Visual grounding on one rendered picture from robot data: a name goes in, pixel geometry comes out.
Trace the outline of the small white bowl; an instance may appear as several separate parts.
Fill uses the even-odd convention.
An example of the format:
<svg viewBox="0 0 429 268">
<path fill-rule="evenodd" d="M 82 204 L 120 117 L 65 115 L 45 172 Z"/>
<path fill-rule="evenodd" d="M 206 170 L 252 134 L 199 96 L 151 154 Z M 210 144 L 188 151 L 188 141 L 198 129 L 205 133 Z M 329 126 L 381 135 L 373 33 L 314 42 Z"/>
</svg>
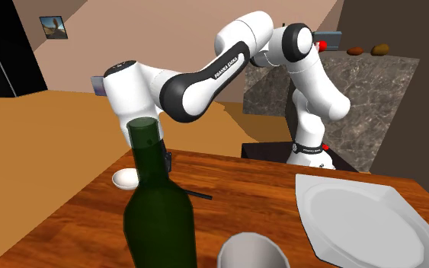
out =
<svg viewBox="0 0 429 268">
<path fill-rule="evenodd" d="M 124 168 L 114 173 L 113 184 L 122 190 L 135 190 L 139 185 L 137 169 Z"/>
</svg>

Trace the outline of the thin black stick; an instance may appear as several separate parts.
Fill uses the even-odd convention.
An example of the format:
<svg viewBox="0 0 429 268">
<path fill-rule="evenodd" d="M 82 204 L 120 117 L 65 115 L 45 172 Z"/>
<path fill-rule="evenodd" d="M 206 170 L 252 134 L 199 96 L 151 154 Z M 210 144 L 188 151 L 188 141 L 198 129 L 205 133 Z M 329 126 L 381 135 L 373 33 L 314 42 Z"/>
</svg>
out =
<svg viewBox="0 0 429 268">
<path fill-rule="evenodd" d="M 203 193 L 198 193 L 198 192 L 194 192 L 194 191 L 191 191 L 191 190 L 184 190 L 184 192 L 187 193 L 188 195 L 192 195 L 192 196 L 195 196 L 195 197 L 200 197 L 200 198 L 203 198 L 203 199 L 208 199 L 208 200 L 212 200 L 213 199 L 213 197 L 211 195 L 207 195 L 207 194 L 203 194 Z"/>
</svg>

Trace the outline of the dark green glass bottle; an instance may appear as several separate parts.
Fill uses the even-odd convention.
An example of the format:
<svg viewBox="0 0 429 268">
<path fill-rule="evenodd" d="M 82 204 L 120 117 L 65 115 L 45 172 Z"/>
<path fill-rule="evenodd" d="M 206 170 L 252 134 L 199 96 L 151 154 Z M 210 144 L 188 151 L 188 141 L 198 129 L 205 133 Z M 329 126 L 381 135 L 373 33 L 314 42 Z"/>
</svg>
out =
<svg viewBox="0 0 429 268">
<path fill-rule="evenodd" d="M 127 124 L 139 178 L 123 214 L 123 231 L 136 268 L 197 268 L 193 206 L 170 180 L 158 120 Z"/>
</svg>

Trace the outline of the dark robot stand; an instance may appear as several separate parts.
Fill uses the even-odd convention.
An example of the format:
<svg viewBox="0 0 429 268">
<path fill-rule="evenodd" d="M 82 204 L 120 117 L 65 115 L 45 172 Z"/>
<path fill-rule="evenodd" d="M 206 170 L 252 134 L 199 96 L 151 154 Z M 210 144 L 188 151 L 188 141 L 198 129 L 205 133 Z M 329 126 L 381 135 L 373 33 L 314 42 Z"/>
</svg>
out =
<svg viewBox="0 0 429 268">
<path fill-rule="evenodd" d="M 290 156 L 292 144 L 293 142 L 243 143 L 241 158 L 286 163 Z M 330 148 L 326 153 L 331 157 L 332 164 L 337 170 L 357 172 L 353 166 L 348 164 Z"/>
</svg>

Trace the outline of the white cup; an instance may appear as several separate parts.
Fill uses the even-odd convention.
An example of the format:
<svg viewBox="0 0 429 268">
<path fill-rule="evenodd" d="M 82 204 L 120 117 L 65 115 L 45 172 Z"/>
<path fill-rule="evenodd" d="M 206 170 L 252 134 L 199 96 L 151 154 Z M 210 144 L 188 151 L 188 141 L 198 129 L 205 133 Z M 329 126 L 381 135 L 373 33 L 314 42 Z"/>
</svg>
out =
<svg viewBox="0 0 429 268">
<path fill-rule="evenodd" d="M 255 232 L 241 232 L 223 243 L 216 268 L 290 268 L 290 264 L 270 238 Z"/>
</svg>

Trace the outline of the black refrigerator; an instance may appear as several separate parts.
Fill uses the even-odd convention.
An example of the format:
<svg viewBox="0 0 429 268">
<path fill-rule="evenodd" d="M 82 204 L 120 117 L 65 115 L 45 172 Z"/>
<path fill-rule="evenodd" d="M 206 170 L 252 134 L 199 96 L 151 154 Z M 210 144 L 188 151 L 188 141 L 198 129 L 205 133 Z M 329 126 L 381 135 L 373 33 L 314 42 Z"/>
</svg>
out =
<svg viewBox="0 0 429 268">
<path fill-rule="evenodd" d="M 0 97 L 47 89 L 12 0 L 0 0 Z"/>
</svg>

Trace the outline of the white octagonal plate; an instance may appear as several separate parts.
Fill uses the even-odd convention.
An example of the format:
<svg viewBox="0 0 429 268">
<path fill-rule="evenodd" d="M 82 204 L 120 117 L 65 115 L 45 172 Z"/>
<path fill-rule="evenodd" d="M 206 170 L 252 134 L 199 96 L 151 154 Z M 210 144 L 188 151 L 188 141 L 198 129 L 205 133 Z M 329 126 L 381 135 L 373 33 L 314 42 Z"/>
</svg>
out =
<svg viewBox="0 0 429 268">
<path fill-rule="evenodd" d="M 296 175 L 315 255 L 340 268 L 429 268 L 429 224 L 390 186 Z"/>
</svg>

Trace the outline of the marble kitchen counter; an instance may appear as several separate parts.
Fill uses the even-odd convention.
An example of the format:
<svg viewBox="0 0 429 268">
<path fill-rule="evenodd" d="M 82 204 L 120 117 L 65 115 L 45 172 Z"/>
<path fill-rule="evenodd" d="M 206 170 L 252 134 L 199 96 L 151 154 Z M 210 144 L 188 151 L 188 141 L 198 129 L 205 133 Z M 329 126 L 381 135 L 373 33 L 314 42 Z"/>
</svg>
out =
<svg viewBox="0 0 429 268">
<path fill-rule="evenodd" d="M 331 146 L 355 170 L 368 171 L 418 63 L 322 56 L 309 28 L 281 27 L 246 69 L 243 111 L 285 117 L 293 140 L 288 164 L 337 169 Z"/>
</svg>

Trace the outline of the framed wall picture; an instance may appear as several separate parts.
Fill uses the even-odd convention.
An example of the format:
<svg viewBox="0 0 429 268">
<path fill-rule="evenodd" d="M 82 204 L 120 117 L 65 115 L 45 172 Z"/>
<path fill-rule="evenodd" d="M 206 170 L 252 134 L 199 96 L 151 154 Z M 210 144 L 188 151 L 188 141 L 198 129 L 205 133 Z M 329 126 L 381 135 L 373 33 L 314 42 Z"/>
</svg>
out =
<svg viewBox="0 0 429 268">
<path fill-rule="evenodd" d="M 47 39 L 67 39 L 68 35 L 61 16 L 42 16 L 40 23 Z"/>
</svg>

